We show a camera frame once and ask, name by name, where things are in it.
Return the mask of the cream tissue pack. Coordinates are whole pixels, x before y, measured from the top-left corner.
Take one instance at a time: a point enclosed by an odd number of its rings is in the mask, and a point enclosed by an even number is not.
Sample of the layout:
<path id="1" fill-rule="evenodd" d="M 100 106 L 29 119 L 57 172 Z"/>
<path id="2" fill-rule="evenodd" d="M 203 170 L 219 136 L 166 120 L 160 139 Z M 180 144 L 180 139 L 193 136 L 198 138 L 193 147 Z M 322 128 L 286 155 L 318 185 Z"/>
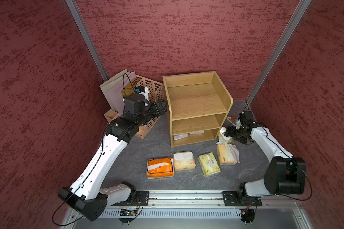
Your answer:
<path id="1" fill-rule="evenodd" d="M 194 170 L 196 163 L 194 155 L 191 151 L 178 152 L 174 154 L 174 170 L 175 172 L 184 170 Z"/>

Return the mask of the orange tissue pack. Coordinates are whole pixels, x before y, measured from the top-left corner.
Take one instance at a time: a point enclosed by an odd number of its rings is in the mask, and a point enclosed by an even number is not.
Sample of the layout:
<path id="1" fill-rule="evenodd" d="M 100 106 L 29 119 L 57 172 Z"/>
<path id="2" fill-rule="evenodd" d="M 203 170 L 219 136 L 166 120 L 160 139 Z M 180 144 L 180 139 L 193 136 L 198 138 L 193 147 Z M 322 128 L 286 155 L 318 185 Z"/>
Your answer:
<path id="1" fill-rule="evenodd" d="M 152 158 L 147 161 L 146 176 L 148 179 L 174 176 L 174 159 L 172 157 Z"/>

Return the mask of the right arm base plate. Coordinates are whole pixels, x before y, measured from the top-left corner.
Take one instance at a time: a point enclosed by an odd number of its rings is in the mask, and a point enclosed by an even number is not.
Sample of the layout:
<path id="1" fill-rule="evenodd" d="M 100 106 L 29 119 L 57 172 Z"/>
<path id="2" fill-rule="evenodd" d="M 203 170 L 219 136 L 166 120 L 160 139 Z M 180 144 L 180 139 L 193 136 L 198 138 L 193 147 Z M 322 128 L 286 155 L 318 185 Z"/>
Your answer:
<path id="1" fill-rule="evenodd" d="M 251 197 L 238 191 L 223 191 L 223 201 L 226 207 L 261 207 L 259 197 Z"/>

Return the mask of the green yellow tissue pack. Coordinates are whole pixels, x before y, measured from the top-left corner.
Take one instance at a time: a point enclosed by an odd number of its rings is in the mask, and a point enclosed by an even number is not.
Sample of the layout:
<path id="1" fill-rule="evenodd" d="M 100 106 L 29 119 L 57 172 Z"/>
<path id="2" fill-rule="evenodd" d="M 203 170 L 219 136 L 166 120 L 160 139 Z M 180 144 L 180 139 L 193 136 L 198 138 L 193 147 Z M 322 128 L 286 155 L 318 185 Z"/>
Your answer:
<path id="1" fill-rule="evenodd" d="M 212 152 L 198 157 L 204 177 L 209 177 L 221 172 L 219 164 Z"/>

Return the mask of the white tissue pack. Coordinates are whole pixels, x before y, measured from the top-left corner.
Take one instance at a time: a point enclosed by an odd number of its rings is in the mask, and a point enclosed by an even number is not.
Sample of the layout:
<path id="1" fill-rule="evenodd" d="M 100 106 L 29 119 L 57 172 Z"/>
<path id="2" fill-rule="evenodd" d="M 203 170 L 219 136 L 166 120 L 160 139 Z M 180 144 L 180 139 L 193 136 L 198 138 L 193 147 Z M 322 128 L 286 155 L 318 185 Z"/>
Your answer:
<path id="1" fill-rule="evenodd" d="M 187 138 L 188 135 L 189 135 L 188 133 L 186 133 L 186 134 L 178 134 L 178 135 L 174 135 L 173 138 L 174 138 L 174 141 L 177 141 L 177 140 L 180 140 L 180 139 Z"/>

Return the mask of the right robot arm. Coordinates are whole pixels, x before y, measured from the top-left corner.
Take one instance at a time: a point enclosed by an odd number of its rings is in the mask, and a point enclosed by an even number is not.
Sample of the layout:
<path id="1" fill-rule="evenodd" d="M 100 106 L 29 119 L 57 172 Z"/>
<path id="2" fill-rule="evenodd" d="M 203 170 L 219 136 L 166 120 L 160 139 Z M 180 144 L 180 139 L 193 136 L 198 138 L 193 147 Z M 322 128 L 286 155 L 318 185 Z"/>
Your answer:
<path id="1" fill-rule="evenodd" d="M 240 202 L 264 196 L 301 195 L 305 183 L 310 184 L 305 161 L 285 150 L 267 126 L 254 119 L 252 112 L 241 112 L 236 124 L 226 127 L 223 134 L 245 145 L 249 141 L 257 143 L 269 161 L 263 179 L 240 184 L 237 192 Z"/>

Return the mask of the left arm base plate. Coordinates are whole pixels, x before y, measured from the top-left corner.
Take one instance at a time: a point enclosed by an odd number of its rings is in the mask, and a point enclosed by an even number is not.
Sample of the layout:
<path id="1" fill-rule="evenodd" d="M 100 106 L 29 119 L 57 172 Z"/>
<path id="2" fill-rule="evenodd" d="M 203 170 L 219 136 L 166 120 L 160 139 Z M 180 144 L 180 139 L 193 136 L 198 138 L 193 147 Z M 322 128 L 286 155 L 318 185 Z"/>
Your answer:
<path id="1" fill-rule="evenodd" d="M 113 204 L 112 206 L 122 206 L 122 207 L 138 207 L 141 206 L 148 206 L 149 203 L 149 191 L 135 191 L 134 194 L 132 194 L 131 199 L 128 199 L 123 202 L 118 202 Z"/>

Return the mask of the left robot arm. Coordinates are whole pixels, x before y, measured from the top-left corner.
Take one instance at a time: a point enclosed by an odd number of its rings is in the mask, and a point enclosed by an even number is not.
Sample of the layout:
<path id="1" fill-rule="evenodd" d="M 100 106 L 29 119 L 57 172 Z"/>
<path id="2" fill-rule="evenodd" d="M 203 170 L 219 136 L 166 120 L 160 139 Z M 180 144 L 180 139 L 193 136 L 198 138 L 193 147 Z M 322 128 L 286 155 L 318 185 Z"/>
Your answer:
<path id="1" fill-rule="evenodd" d="M 69 187 L 63 187 L 58 197 L 83 217 L 95 221 L 106 207 L 119 202 L 136 204 L 136 187 L 128 182 L 103 189 L 101 185 L 120 153 L 138 133 L 139 127 L 164 115 L 167 101 L 150 102 L 143 93 L 125 97 L 123 114 L 108 123 L 100 145 L 82 174 Z"/>

